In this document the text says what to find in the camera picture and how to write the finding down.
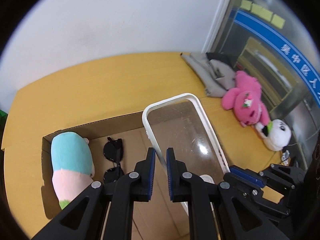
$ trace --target silver bolt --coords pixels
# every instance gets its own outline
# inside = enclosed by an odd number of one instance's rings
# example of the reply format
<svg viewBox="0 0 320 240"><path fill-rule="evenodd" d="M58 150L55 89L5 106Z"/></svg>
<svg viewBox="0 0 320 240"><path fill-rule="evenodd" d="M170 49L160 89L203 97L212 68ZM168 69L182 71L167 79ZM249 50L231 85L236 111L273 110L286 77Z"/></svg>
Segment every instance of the silver bolt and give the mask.
<svg viewBox="0 0 320 240"><path fill-rule="evenodd" d="M101 186L101 182L100 181L94 181L91 183L91 187L93 188L98 188Z"/></svg>
<svg viewBox="0 0 320 240"><path fill-rule="evenodd" d="M184 173L182 173L182 177L184 177L185 179L190 179L192 177L192 173L184 172Z"/></svg>
<svg viewBox="0 0 320 240"><path fill-rule="evenodd" d="M133 172L131 172L131 173L129 174L129 177L130 177L131 179L135 179L135 178L139 177L139 173L133 171Z"/></svg>
<svg viewBox="0 0 320 240"><path fill-rule="evenodd" d="M230 184L225 182L225 181L223 181L223 182L220 183L220 187L223 188L223 189L228 189L228 188L230 188Z"/></svg>

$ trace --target yellow sticky note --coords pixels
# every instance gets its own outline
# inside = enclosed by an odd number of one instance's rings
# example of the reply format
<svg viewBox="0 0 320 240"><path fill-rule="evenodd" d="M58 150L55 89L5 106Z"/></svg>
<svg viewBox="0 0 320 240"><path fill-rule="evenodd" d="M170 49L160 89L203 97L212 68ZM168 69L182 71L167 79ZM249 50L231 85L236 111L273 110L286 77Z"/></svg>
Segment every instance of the yellow sticky note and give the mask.
<svg viewBox="0 0 320 240"><path fill-rule="evenodd" d="M261 8L260 13L259 13L259 16L268 22L271 21L272 15L273 15L273 12L266 9L266 8Z"/></svg>
<svg viewBox="0 0 320 240"><path fill-rule="evenodd" d="M253 3L252 4L252 8L251 8L251 12L256 14L256 15L260 15L260 11L262 9L262 6L261 5L258 5L256 3Z"/></svg>
<svg viewBox="0 0 320 240"><path fill-rule="evenodd" d="M252 2L251 2L251 1L242 0L242 1L241 1L240 8L241 8L241 9L245 9L245 10L247 10L247 11L250 11L250 10L251 10L251 5L252 5Z"/></svg>
<svg viewBox="0 0 320 240"><path fill-rule="evenodd" d="M271 20L271 23L278 27L279 29L282 29L285 23L285 19L281 18L279 15L274 14L273 18Z"/></svg>

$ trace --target blue banner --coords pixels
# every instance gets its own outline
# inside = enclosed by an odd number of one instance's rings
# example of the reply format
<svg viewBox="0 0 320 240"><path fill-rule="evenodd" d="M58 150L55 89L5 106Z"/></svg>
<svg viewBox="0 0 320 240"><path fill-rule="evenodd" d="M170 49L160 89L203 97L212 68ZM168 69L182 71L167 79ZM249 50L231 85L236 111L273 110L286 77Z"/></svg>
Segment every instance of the blue banner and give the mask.
<svg viewBox="0 0 320 240"><path fill-rule="evenodd" d="M269 25L244 11L237 11L234 22L257 35L274 48L298 73L309 88L318 107L320 107L319 74L306 57L290 41Z"/></svg>

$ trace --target sunglasses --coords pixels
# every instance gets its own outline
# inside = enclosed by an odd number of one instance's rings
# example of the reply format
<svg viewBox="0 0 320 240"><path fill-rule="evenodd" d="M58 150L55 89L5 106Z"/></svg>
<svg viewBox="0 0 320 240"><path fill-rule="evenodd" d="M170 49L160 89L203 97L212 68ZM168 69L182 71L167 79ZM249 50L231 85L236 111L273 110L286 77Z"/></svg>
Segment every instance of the sunglasses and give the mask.
<svg viewBox="0 0 320 240"><path fill-rule="evenodd" d="M117 181L121 176L124 175L124 172L121 168L120 161L123 158L123 143L122 139L113 140L111 137L108 137L108 142L103 147L103 155L105 158L116 164L115 167L108 169L103 175L103 182L109 183Z"/></svg>

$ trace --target teal fabric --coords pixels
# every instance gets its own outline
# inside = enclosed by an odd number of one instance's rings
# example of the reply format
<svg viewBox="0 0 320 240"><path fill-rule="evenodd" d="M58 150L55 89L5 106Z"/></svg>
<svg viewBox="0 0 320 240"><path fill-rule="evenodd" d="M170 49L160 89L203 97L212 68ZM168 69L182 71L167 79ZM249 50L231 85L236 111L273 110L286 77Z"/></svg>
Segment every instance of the teal fabric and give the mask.
<svg viewBox="0 0 320 240"><path fill-rule="evenodd" d="M53 138L51 143L53 171L61 169L90 175L92 155L85 140L75 132L65 132Z"/></svg>

